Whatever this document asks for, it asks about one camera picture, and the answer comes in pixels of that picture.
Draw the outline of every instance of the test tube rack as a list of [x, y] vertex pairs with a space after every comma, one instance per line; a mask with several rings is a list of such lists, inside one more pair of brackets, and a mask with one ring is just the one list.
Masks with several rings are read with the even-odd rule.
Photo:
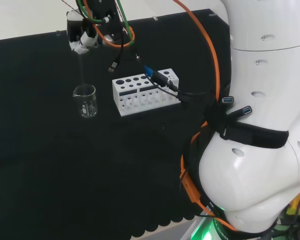
[[[179, 78], [171, 68], [158, 72], [168, 77], [178, 87]], [[162, 89], [177, 95], [177, 92], [167, 87]], [[159, 90], [149, 82], [144, 74], [114, 79], [112, 90], [114, 102], [122, 117], [180, 103], [177, 98]]]

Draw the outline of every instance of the usb port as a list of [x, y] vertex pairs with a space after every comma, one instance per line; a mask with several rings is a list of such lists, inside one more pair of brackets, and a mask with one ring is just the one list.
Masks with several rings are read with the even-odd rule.
[[242, 111], [244, 115], [252, 113], [252, 109], [250, 106], [245, 107], [244, 109], [242, 109]]
[[222, 103], [233, 103], [234, 101], [234, 98], [231, 96], [222, 98]]

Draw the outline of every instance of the orange cable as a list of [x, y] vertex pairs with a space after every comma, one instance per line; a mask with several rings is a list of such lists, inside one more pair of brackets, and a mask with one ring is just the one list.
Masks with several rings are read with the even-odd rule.
[[[210, 216], [214, 216], [214, 214], [209, 211], [199, 200], [197, 202], [197, 204], [206, 212], [208, 213]], [[216, 217], [215, 220], [217, 220], [219, 223], [225, 225], [226, 227], [228, 227], [229, 229], [231, 229], [232, 231], [238, 231], [235, 227], [231, 226], [229, 223], [227, 223], [226, 221], [222, 220], [221, 218]]]
[[[200, 29], [201, 33], [203, 34], [204, 38], [206, 39], [211, 53], [212, 53], [212, 57], [213, 57], [213, 61], [214, 61], [214, 68], [215, 68], [215, 98], [217, 100], [219, 100], [220, 97], [220, 71], [219, 71], [219, 63], [218, 63], [218, 57], [217, 57], [217, 53], [214, 47], [214, 44], [212, 43], [207, 31], [204, 29], [204, 27], [202, 26], [202, 24], [200, 23], [200, 21], [198, 20], [198, 18], [196, 18], [196, 16], [189, 10], [189, 8], [187, 8], [182, 2], [180, 2], [179, 0], [173, 0], [176, 4], [180, 5], [180, 7], [182, 7], [192, 18], [192, 20], [195, 22], [195, 24], [197, 25], [197, 27]], [[208, 123], [205, 122], [201, 127], [205, 127], [207, 126]]]
[[[88, 7], [87, 0], [83, 0], [83, 4], [84, 4], [84, 6], [85, 6], [85, 8], [86, 8], [86, 11], [87, 11], [88, 15], [92, 18], [93, 16], [92, 16], [92, 13], [91, 13], [91, 11], [90, 11], [90, 9], [89, 9], [89, 7]], [[110, 46], [112, 46], [112, 47], [114, 47], [114, 48], [121, 48], [121, 45], [117, 45], [117, 44], [113, 44], [112, 42], [109, 42], [109, 41], [105, 38], [105, 36], [101, 33], [101, 31], [99, 30], [99, 28], [98, 28], [95, 24], [93, 24], [93, 27], [94, 27], [94, 29], [96, 30], [96, 32], [99, 34], [99, 36], [100, 36], [107, 44], [109, 44]], [[130, 31], [131, 31], [131, 33], [132, 33], [132, 40], [134, 41], [134, 40], [135, 40], [135, 32], [134, 32], [134, 30], [132, 29], [132, 27], [130, 27]], [[124, 44], [123, 47], [128, 47], [129, 44], [130, 44], [130, 42]]]
[[[192, 18], [192, 20], [195, 22], [195, 24], [198, 26], [198, 28], [200, 29], [200, 31], [202, 32], [203, 36], [205, 37], [211, 53], [212, 53], [212, 57], [213, 57], [213, 61], [214, 61], [214, 68], [215, 68], [215, 98], [217, 100], [219, 100], [220, 97], [220, 71], [219, 71], [219, 62], [218, 62], [218, 57], [217, 57], [217, 53], [214, 47], [214, 44], [212, 43], [207, 31], [204, 29], [204, 27], [202, 26], [202, 24], [200, 23], [200, 21], [196, 18], [196, 16], [189, 10], [189, 8], [187, 8], [182, 2], [180, 2], [179, 0], [173, 0], [176, 4], [180, 5], [180, 7], [182, 7], [188, 14], [189, 16]], [[208, 123], [204, 122], [204, 124], [201, 127], [205, 127], [207, 126]], [[200, 132], [198, 132], [196, 135], [194, 135], [191, 139], [191, 143], [197, 138], [197, 136], [200, 134]], [[181, 173], [183, 174], [185, 172], [185, 163], [184, 163], [184, 158], [183, 156], [181, 156]], [[197, 201], [197, 204], [202, 208], [202, 210], [204, 210], [206, 213], [208, 213], [211, 216], [214, 216], [214, 214], [209, 211], [202, 203], [200, 200]], [[227, 223], [226, 221], [222, 220], [221, 218], [216, 217], [215, 218], [218, 222], [220, 222], [221, 224], [225, 225], [226, 227], [228, 227], [229, 229], [233, 230], [233, 231], [238, 231], [235, 227], [231, 226], [229, 223]]]

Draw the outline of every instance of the blue connector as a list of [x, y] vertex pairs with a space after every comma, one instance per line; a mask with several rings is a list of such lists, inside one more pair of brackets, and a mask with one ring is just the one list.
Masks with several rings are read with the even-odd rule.
[[147, 74], [148, 77], [151, 78], [153, 76], [153, 74], [154, 74], [154, 71], [150, 67], [148, 67], [146, 65], [144, 65], [143, 67], [144, 67], [145, 74]]
[[235, 98], [233, 96], [223, 97], [222, 103], [223, 104], [233, 104], [235, 102]]
[[252, 108], [250, 106], [246, 106], [242, 109], [244, 115], [252, 113]]

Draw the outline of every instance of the white wall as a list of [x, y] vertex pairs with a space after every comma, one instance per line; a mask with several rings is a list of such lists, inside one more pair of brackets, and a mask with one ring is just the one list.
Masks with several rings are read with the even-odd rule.
[[[75, 0], [65, 0], [76, 8]], [[212, 9], [228, 22], [220, 0], [182, 0], [191, 10]], [[128, 20], [182, 12], [172, 0], [121, 0]], [[61, 0], [0, 0], [0, 40], [65, 30], [66, 12]]]

